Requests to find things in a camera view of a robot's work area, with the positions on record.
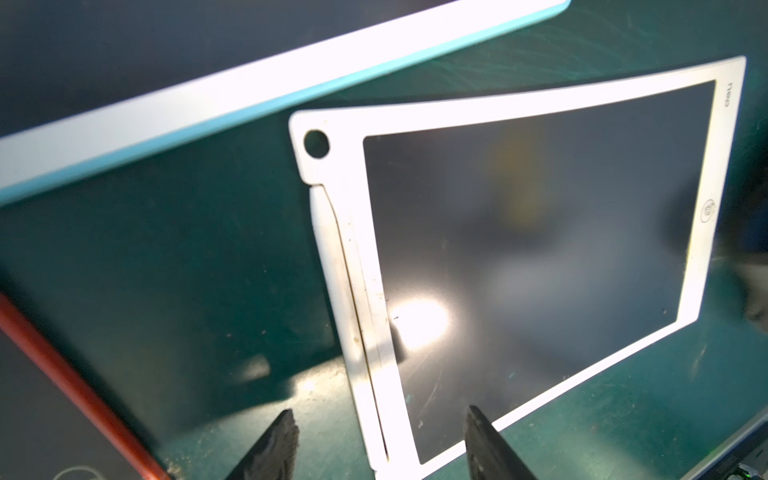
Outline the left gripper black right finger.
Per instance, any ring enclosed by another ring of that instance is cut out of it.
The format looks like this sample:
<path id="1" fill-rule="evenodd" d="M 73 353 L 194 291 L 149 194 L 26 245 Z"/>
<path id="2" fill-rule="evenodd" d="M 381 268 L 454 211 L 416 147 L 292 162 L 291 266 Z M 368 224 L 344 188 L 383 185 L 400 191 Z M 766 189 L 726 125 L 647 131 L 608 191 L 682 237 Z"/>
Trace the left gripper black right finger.
<path id="1" fill-rule="evenodd" d="M 464 442 L 472 480 L 536 480 L 528 466 L 474 405 L 467 410 Z"/>

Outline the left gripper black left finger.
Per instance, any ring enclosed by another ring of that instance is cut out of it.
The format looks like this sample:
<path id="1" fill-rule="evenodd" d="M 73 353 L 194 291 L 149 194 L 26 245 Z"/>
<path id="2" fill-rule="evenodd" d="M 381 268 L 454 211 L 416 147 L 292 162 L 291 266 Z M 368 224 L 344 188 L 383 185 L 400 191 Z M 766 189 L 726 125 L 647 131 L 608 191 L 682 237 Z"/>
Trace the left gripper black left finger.
<path id="1" fill-rule="evenodd" d="M 283 410 L 226 479 L 291 480 L 295 472 L 299 434 L 293 410 Z"/>

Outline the white framed drawing tablet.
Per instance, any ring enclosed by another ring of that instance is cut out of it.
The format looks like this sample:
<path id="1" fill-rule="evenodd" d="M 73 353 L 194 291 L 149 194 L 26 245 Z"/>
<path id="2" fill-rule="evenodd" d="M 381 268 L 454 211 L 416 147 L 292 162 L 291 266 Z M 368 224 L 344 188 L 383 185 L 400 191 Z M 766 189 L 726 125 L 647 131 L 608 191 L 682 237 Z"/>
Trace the white framed drawing tablet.
<path id="1" fill-rule="evenodd" d="M 743 56 L 528 92 L 302 110 L 336 215 L 388 466 L 461 455 L 694 323 Z"/>

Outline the grey blue wiping cloth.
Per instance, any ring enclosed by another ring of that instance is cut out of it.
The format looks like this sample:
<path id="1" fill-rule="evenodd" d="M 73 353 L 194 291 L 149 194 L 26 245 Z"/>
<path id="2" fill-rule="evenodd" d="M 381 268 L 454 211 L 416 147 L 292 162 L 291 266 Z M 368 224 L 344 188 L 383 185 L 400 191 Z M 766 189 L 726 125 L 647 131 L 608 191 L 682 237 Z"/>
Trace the grey blue wiping cloth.
<path id="1" fill-rule="evenodd" d="M 743 316 L 766 334 L 767 159 L 751 176 L 727 227 L 727 262 L 744 290 Z"/>

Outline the red framed drawing tablet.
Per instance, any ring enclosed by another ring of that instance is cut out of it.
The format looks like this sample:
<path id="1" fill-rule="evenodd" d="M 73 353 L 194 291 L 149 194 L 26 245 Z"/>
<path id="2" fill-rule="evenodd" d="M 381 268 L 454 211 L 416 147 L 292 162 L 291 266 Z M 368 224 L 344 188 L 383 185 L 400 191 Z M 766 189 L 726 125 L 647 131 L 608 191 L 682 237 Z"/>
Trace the red framed drawing tablet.
<path id="1" fill-rule="evenodd" d="M 1 476 L 169 476 L 7 298 L 1 300 Z"/>

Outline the white tablet stylus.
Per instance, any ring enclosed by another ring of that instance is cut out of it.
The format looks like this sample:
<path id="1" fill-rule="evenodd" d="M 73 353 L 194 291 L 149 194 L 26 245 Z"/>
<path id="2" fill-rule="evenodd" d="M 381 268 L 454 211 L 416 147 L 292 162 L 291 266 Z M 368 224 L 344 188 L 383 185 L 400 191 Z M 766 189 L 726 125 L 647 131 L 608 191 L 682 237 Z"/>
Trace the white tablet stylus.
<path id="1" fill-rule="evenodd" d="M 376 477 L 388 466 L 374 390 L 336 215 L 322 186 L 309 188 L 312 228 L 344 357 L 369 465 Z"/>

